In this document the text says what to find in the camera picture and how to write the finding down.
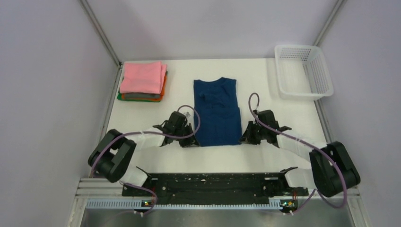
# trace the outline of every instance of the white wall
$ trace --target white wall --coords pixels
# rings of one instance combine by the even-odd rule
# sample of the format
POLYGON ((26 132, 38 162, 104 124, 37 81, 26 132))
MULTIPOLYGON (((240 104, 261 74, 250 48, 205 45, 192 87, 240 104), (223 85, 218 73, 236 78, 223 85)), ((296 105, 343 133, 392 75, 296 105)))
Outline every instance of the white wall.
POLYGON ((399 0, 348 1, 322 45, 334 85, 323 104, 373 226, 400 225, 400 10, 399 0))
POLYGON ((62 227, 116 66, 77 0, 0 5, 0 225, 62 227))
POLYGON ((313 44, 336 0, 89 0, 120 60, 273 57, 313 44))

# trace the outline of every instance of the folded t-shirt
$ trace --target folded t-shirt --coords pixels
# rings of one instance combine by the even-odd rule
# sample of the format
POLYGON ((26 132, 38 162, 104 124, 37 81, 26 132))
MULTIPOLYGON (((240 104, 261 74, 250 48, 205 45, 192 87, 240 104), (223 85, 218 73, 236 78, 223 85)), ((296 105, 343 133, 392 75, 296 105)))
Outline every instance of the folded t-shirt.
MULTIPOLYGON (((201 146, 237 145, 242 136, 235 79, 220 78, 205 82, 195 80, 195 110, 200 115, 200 128, 195 134, 201 146)), ((198 118, 194 118, 195 128, 198 118)))

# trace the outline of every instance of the purple cable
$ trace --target purple cable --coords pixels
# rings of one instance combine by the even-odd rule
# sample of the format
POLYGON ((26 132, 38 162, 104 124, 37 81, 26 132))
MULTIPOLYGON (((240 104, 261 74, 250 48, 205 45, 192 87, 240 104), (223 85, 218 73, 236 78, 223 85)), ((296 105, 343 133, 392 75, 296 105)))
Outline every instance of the purple cable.
POLYGON ((133 185, 131 183, 124 183, 124 184, 126 184, 126 185, 128 185, 129 187, 132 187, 132 188, 141 189, 141 190, 144 190, 144 191, 152 193, 152 195, 155 197, 155 201, 152 202, 152 206, 150 207, 150 209, 147 210, 145 213, 143 213, 143 216, 149 214, 149 212, 151 212, 153 210, 153 208, 155 207, 155 205, 157 203, 158 197, 157 197, 156 193, 154 193, 150 189, 147 189, 147 188, 144 188, 144 187, 139 187, 139 186, 133 185))
MULTIPOLYGON (((136 132, 128 132, 128 133, 122 134, 122 135, 120 135, 120 136, 117 136, 114 140, 112 140, 112 141, 100 152, 99 156, 96 158, 96 160, 95 160, 94 163, 92 164, 92 169, 91 169, 91 171, 90 171, 90 176, 92 176, 92 175, 94 174, 94 172, 95 172, 95 166, 96 166, 97 163, 99 162, 99 160, 100 160, 100 158, 102 157, 102 155, 103 155, 117 140, 119 140, 120 138, 122 138, 122 137, 124 137, 124 136, 138 135, 138 134, 144 133, 144 134, 162 135, 162 136, 166 136, 166 137, 173 138, 173 139, 185 139, 185 138, 189 138, 189 137, 195 135, 195 133, 199 130, 199 127, 201 126, 201 117, 199 117, 198 112, 197 112, 192 106, 189 106, 189 105, 182 105, 182 106, 180 106, 180 107, 178 108, 177 111, 180 111, 180 109, 183 108, 183 107, 191 108, 191 109, 194 111, 194 113, 196 114, 196 116, 198 117, 198 122, 199 122, 199 123, 198 123, 198 126, 196 127, 195 131, 193 131, 193 133, 191 133, 191 134, 189 134, 189 135, 186 135, 186 136, 172 136, 172 135, 167 135, 167 134, 160 133, 160 132, 155 132, 155 131, 143 131, 143 132, 136 131, 136 132)), ((156 195, 156 193, 154 193, 154 192, 153 192, 152 190, 150 190, 150 189, 147 189, 147 188, 144 188, 144 187, 139 187, 139 186, 133 185, 133 184, 131 184, 131 183, 125 183, 125 184, 127 184, 127 185, 130 186, 130 187, 137 188, 137 189, 141 189, 141 190, 144 190, 144 191, 147 191, 147 192, 152 193, 152 195, 155 197, 155 201, 152 203, 152 206, 150 207, 150 209, 147 210, 145 213, 143 213, 143 215, 145 216, 146 214, 148 214, 149 212, 151 212, 151 211, 153 210, 153 208, 155 207, 156 203, 157 203, 157 195, 156 195)), ((125 214, 125 213, 132 213, 132 211, 131 211, 131 210, 125 210, 125 211, 122 211, 122 212, 120 212, 120 213, 117 213, 116 215, 114 215, 114 216, 112 216, 111 218, 109 218, 102 226, 104 226, 107 222, 109 222, 109 221, 112 220, 113 218, 115 218, 115 217, 117 217, 117 216, 119 216, 119 215, 121 215, 121 214, 125 214)))
MULTIPOLYGON (((305 200, 304 203, 302 203, 301 206, 299 206, 295 211, 292 212, 292 214, 298 213, 304 206, 307 204, 311 198, 313 197, 314 193, 316 192, 316 189, 313 189, 312 193, 309 195, 309 197, 305 200)), ((270 214, 278 214, 278 215, 285 215, 285 213, 277 213, 277 212, 265 212, 265 213, 270 213, 270 214)))
POLYGON ((114 138, 114 140, 112 140, 112 141, 100 152, 99 156, 97 156, 97 158, 95 159, 95 161, 94 161, 93 164, 92 164, 92 168, 91 168, 91 170, 90 170, 90 176, 89 176, 89 177, 91 177, 91 176, 93 175, 93 173, 95 172, 95 167, 96 167, 97 163, 99 162, 100 158, 103 156, 103 154, 104 154, 116 141, 118 141, 119 139, 121 139, 121 138, 124 137, 124 136, 139 135, 139 134, 155 134, 155 135, 166 136, 166 137, 173 138, 173 139, 186 139, 186 138, 189 138, 189 137, 195 135, 195 133, 199 130, 199 127, 201 126, 201 117, 199 117, 198 112, 197 112, 192 106, 189 106, 189 105, 182 105, 182 106, 180 106, 180 108, 178 108, 177 111, 180 111, 180 109, 183 108, 183 107, 191 108, 191 109, 194 111, 194 113, 196 114, 196 116, 198 117, 198 122, 199 122, 199 123, 198 123, 198 126, 196 127, 195 131, 193 131, 193 133, 191 133, 191 134, 189 134, 189 135, 186 135, 186 136, 172 136, 172 135, 167 135, 167 134, 160 133, 160 132, 156 132, 156 131, 142 131, 142 132, 140 132, 140 131, 135 131, 135 132, 128 132, 128 133, 119 135, 119 136, 117 136, 116 138, 114 138))
POLYGON ((298 142, 300 142, 300 143, 302 143, 302 144, 305 144, 305 145, 307 145, 308 147, 313 148, 314 150, 317 150, 321 155, 323 155, 323 156, 333 165, 334 169, 336 170, 336 172, 338 173, 338 175, 339 175, 339 177, 340 177, 341 185, 342 185, 342 188, 343 188, 343 191, 344 191, 344 198, 343 198, 343 200, 342 200, 341 205, 336 206, 336 205, 334 205, 334 204, 331 204, 329 201, 327 201, 327 199, 325 199, 325 198, 321 195, 320 192, 318 192, 318 193, 319 193, 319 195, 322 197, 323 201, 325 201, 329 206, 331 206, 331 207, 333 207, 333 208, 337 208, 337 209, 343 208, 343 207, 347 204, 347 197, 348 197, 348 195, 347 195, 347 185, 345 184, 344 176, 342 175, 341 170, 340 170, 340 168, 338 167, 338 165, 335 163, 335 161, 334 161, 330 156, 328 156, 324 151, 322 151, 322 150, 319 149, 318 147, 316 147, 316 146, 314 146, 314 145, 312 145, 312 144, 306 142, 305 140, 302 140, 302 139, 300 139, 300 138, 296 138, 296 137, 294 137, 294 136, 290 136, 290 135, 288 135, 288 134, 285 134, 285 133, 283 133, 283 132, 280 132, 280 131, 278 131, 278 130, 276 130, 276 129, 274 129, 274 128, 272 128, 272 127, 266 125, 266 124, 264 124, 263 122, 261 122, 261 121, 259 120, 258 116, 252 111, 251 99, 252 99, 252 96, 254 96, 254 95, 256 95, 257 98, 258 98, 258 104, 257 104, 257 106, 259 106, 259 100, 260 100, 259 95, 258 95, 258 93, 254 92, 254 93, 252 93, 252 94, 249 96, 249 99, 248 99, 248 107, 249 107, 249 111, 251 112, 252 116, 255 118, 255 120, 256 120, 260 125, 262 125, 263 127, 267 128, 267 129, 269 129, 269 130, 271 130, 271 131, 274 131, 274 132, 277 133, 277 134, 283 135, 283 136, 288 137, 288 138, 290 138, 290 139, 292 139, 292 140, 295 140, 295 141, 298 141, 298 142))

